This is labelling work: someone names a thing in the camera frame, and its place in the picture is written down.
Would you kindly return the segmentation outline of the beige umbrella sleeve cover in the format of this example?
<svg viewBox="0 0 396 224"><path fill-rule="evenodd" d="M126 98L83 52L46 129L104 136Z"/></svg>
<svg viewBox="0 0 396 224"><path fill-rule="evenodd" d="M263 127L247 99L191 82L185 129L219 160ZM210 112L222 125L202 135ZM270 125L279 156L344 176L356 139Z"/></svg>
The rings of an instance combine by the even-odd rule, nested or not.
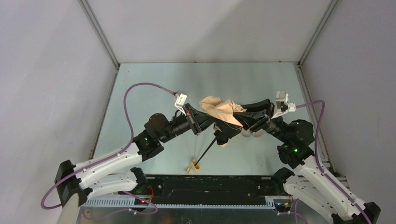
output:
<svg viewBox="0 0 396 224"><path fill-rule="evenodd" d="M256 132L251 132L250 130L242 129L240 135L242 135L243 137L246 137L246 138L249 138L251 136L253 136L255 138L259 138L259 137L263 136L264 133L265 133L265 131L262 129L260 129L259 131L256 131Z"/></svg>

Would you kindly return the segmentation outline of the beige umbrella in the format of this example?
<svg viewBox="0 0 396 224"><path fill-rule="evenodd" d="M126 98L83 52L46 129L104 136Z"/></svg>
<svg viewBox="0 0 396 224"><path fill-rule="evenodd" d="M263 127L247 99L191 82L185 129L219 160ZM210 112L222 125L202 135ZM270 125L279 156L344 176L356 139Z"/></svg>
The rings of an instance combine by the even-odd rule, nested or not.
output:
<svg viewBox="0 0 396 224"><path fill-rule="evenodd" d="M229 140L241 134L244 130L243 125L234 117L236 112L246 112L247 109L235 103L232 100L223 100L219 97L208 96L199 102L204 112L215 118L214 122L214 139L204 153L197 160L192 160L186 169L189 174L192 170L199 172L200 160L205 156L207 151L216 143L220 147L225 147Z"/></svg>

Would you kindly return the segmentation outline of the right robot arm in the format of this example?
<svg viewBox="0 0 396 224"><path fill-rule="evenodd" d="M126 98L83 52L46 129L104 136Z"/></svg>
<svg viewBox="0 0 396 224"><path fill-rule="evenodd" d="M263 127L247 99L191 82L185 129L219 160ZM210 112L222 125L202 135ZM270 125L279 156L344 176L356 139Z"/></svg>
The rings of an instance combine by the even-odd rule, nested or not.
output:
<svg viewBox="0 0 396 224"><path fill-rule="evenodd" d="M285 123L282 116L298 109L288 98L240 105L233 117L247 131L263 130L281 141L278 155L285 168L273 178L289 195L310 206L331 224L374 224L380 207L365 202L345 187L323 164L318 154L319 127L298 119Z"/></svg>

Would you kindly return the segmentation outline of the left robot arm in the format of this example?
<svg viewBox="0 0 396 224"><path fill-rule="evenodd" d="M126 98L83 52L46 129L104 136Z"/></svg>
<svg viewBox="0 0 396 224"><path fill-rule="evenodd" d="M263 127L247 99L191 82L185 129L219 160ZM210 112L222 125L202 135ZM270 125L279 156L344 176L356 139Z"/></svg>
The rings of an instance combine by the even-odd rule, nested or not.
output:
<svg viewBox="0 0 396 224"><path fill-rule="evenodd" d="M163 143L189 130L198 135L215 122L214 117L195 110L190 104L183 109L184 113L171 120L162 113L153 114L144 130L120 149L77 164L70 160L62 162L54 185L60 206L64 207L73 195L78 196L78 206L82 206L97 196L144 191L147 178L136 164L157 156L164 150Z"/></svg>

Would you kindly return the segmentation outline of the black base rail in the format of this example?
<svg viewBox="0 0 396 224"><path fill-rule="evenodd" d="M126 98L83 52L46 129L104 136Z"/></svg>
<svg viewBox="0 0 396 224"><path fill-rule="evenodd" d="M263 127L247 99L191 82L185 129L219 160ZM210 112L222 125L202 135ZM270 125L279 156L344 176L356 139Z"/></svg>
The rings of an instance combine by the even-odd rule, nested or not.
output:
<svg viewBox="0 0 396 224"><path fill-rule="evenodd" d="M258 204L269 196L287 196L279 183L260 175L147 175L131 193L153 203Z"/></svg>

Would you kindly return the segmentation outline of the aluminium frame rail left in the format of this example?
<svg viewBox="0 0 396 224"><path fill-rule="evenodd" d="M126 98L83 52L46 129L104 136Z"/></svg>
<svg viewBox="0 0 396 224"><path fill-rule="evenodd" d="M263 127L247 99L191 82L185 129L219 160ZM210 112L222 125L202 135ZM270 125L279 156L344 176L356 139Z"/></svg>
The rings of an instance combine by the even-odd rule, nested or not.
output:
<svg viewBox="0 0 396 224"><path fill-rule="evenodd" d="M115 52L114 52L108 38L106 37L106 34L105 34L103 28L101 27L101 24L100 24L97 16L95 15L94 10L91 7L91 4L89 3L88 0L78 0L78 3L80 4L84 14L86 15L96 36L98 37L99 42L101 43L103 49L105 50L108 57L110 58L113 66L115 67L116 70L118 70L120 67L120 62L117 59Z"/></svg>

